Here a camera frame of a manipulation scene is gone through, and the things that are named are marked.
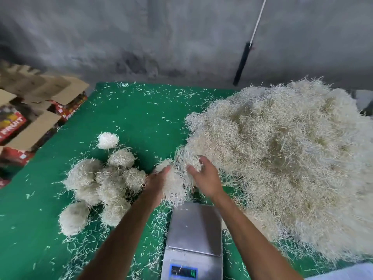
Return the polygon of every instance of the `forearm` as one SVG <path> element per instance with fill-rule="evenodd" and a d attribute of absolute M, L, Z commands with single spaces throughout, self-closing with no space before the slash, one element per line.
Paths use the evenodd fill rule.
<path fill-rule="evenodd" d="M 79 280 L 125 279 L 145 224 L 153 211 L 150 195 L 141 195 L 102 244 Z"/>
<path fill-rule="evenodd" d="M 213 203 L 226 223 L 252 279 L 302 279 L 226 193 L 218 194 L 213 198 Z"/>

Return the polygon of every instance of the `person's right arm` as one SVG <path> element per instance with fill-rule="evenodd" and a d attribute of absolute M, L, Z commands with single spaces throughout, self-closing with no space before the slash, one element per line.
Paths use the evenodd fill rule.
<path fill-rule="evenodd" d="M 218 208 L 253 280 L 303 279 L 224 192 L 215 166 L 205 157 L 201 172 L 188 165 L 197 187 Z"/>

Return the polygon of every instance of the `digital display screen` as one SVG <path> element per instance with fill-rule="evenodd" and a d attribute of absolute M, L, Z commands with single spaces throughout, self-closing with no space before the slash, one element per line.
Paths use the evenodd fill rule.
<path fill-rule="evenodd" d="M 181 276 L 181 277 L 187 277 L 191 279 L 197 279 L 197 269 L 194 269 L 194 268 L 172 265 L 170 274 L 173 276 Z"/>

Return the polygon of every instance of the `hand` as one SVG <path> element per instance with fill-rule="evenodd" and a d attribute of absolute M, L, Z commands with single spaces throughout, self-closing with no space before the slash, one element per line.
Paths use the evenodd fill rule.
<path fill-rule="evenodd" d="M 203 164 L 201 172 L 198 172 L 192 165 L 188 165 L 186 169 L 193 176 L 197 187 L 203 194 L 213 200 L 224 192 L 219 173 L 207 157 L 201 156 L 200 162 Z"/>
<path fill-rule="evenodd" d="M 140 197 L 148 198 L 149 202 L 152 203 L 154 209 L 161 204 L 165 178 L 170 169 L 171 166 L 168 165 L 164 167 L 159 173 L 152 173 L 148 175 L 146 179 L 145 188 L 142 191 Z"/>

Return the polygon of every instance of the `person's left hand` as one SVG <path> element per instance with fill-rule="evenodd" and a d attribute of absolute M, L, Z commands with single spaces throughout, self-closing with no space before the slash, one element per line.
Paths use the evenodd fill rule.
<path fill-rule="evenodd" d="M 171 166 L 164 167 L 159 173 L 152 173 L 148 175 L 145 188 L 140 197 L 147 198 L 152 203 L 153 208 L 161 204 L 163 198 L 163 186 L 165 185 L 165 178 L 170 171 Z"/>

